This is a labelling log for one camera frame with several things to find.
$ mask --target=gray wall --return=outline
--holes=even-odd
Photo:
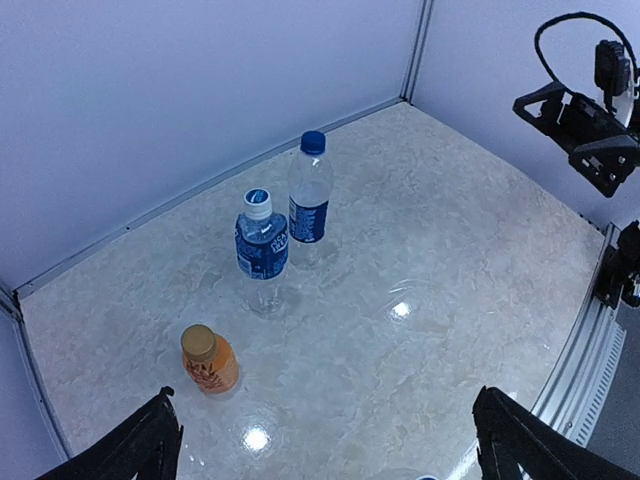
[[[31,480],[62,463],[28,381],[16,323],[1,309],[0,392],[2,479]]]
[[[511,110],[516,97],[550,81],[533,49],[538,26],[580,10],[612,20],[640,54],[636,1],[435,0],[413,101],[599,226],[625,226],[640,215],[640,171],[606,199],[569,166],[552,140]],[[573,20],[547,30],[541,45],[561,81],[596,98],[594,49],[603,38],[616,36],[597,23]]]
[[[3,278],[397,97],[418,4],[0,0]]]

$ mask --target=black cable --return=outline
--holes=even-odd
[[[540,25],[540,27],[536,31],[536,35],[535,37],[533,37],[533,44],[536,49],[536,54],[538,55],[538,58],[540,59],[540,63],[542,63],[542,66],[547,71],[551,79],[555,82],[560,82],[556,74],[553,73],[553,70],[551,70],[551,67],[545,60],[544,55],[542,54],[542,50],[540,50],[540,36],[542,35],[542,32],[544,32],[549,27],[553,27],[554,25],[557,25],[559,23],[566,22],[567,20],[575,20],[578,18],[582,18],[586,20],[594,20],[604,25],[605,27],[608,27],[611,30],[613,30],[616,33],[616,35],[618,35],[618,38],[622,40],[622,44],[624,45],[624,48],[627,49],[627,52],[629,53],[629,57],[631,58],[631,64],[633,65],[632,76],[633,76],[634,91],[635,91],[635,88],[636,88],[635,85],[638,83],[638,66],[636,65],[636,56],[633,54],[633,48],[631,47],[631,43],[629,43],[629,40],[627,40],[627,37],[625,36],[625,34],[622,33],[622,30],[620,30],[613,22],[611,22],[610,20],[607,20],[604,17],[601,17],[600,15],[596,15],[595,13],[589,13],[589,12],[575,12],[575,13],[566,13],[564,15],[560,15],[559,17],[555,17],[555,18],[552,18],[551,20],[544,22],[542,25]],[[567,87],[565,88],[569,93],[571,94],[575,93],[569,88]]]

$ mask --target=clear plastic bottle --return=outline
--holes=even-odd
[[[261,316],[282,307],[280,278],[289,255],[287,218],[274,213],[271,195],[256,188],[244,196],[246,210],[236,221],[238,266],[248,278],[247,303]]]
[[[291,242],[291,261],[301,268],[312,268],[322,258],[318,242],[325,234],[333,188],[333,167],[325,150],[323,133],[305,132],[289,169],[289,235],[296,240]]]

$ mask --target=orange juice bottle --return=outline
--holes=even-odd
[[[205,393],[224,393],[238,381],[231,345],[206,325],[191,325],[182,334],[182,363]]]

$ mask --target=blue bottle label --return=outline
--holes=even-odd
[[[240,270],[256,280],[268,280],[282,273],[289,257],[289,236],[283,227],[269,243],[248,242],[236,222],[236,253]]]
[[[317,207],[301,207],[289,197],[289,234],[304,243],[314,243],[324,237],[327,221],[327,200]]]

